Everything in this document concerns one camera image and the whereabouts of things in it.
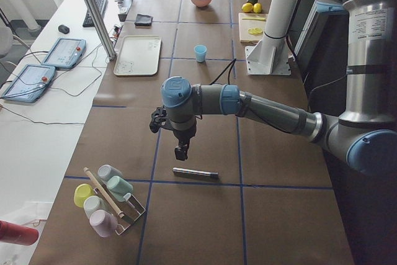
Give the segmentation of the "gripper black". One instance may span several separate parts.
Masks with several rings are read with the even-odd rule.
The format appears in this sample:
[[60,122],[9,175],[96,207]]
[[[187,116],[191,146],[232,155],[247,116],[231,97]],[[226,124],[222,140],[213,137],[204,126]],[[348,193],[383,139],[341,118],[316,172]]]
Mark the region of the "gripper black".
[[195,136],[196,131],[196,127],[190,127],[187,130],[173,130],[174,136],[178,139],[178,146],[174,149],[176,160],[188,159],[190,139]]

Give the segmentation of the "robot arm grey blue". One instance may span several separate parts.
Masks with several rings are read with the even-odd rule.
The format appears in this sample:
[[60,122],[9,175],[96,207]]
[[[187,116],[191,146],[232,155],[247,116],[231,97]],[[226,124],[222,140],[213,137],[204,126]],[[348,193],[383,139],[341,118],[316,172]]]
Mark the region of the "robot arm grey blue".
[[395,120],[387,98],[395,65],[396,0],[317,0],[317,10],[349,13],[346,108],[340,116],[286,106],[235,85],[191,85],[175,76],[161,86],[163,106],[151,116],[151,131],[172,131],[179,141],[175,156],[185,160],[197,117],[234,114],[304,136],[363,174],[394,171]]

